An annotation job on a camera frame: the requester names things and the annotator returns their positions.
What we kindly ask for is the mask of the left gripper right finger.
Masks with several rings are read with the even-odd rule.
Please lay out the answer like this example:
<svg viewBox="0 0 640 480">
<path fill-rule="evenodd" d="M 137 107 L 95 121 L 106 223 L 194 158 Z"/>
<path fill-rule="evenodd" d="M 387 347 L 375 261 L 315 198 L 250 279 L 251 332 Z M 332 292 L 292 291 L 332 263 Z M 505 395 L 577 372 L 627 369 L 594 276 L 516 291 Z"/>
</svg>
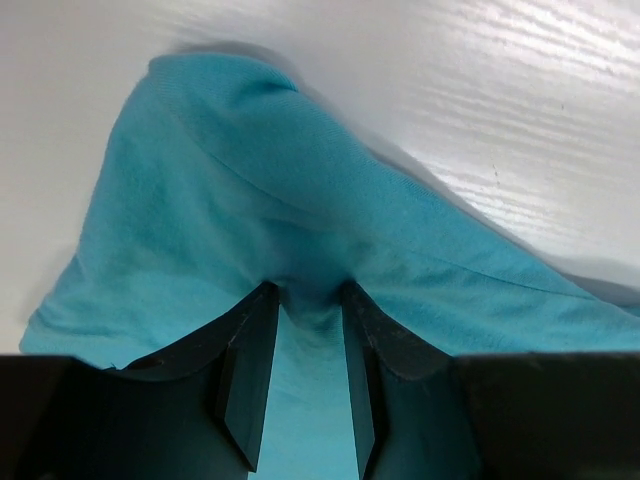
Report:
<svg viewBox="0 0 640 480">
<path fill-rule="evenodd" d="M 340 291 L 363 479 L 635 479 L 637 353 L 451 356 Z"/>
</svg>

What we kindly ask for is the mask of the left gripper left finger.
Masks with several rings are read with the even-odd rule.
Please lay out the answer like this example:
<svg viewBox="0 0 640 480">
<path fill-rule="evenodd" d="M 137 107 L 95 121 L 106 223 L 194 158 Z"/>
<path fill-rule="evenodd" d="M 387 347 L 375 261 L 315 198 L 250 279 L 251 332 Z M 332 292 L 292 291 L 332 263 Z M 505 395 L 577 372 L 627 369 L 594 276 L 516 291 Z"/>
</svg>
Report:
<svg viewBox="0 0 640 480">
<path fill-rule="evenodd" d="M 279 293 L 231 310 L 128 366 L 1 359 L 5 479 L 244 479 L 258 465 Z"/>
</svg>

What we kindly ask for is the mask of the turquoise t shirt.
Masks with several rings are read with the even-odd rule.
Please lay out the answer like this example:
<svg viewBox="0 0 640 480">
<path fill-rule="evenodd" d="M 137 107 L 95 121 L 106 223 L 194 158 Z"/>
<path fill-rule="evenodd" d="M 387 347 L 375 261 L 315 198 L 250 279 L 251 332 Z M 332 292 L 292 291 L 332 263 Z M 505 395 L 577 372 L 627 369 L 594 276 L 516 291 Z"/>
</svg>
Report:
<svg viewBox="0 0 640 480">
<path fill-rule="evenodd" d="M 154 59 L 111 132 L 76 251 L 31 315 L 28 354 L 122 367 L 280 286 L 257 475 L 357 475 L 341 314 L 357 281 L 453 355 L 635 351 L 602 301 L 379 162 L 274 67 Z"/>
</svg>

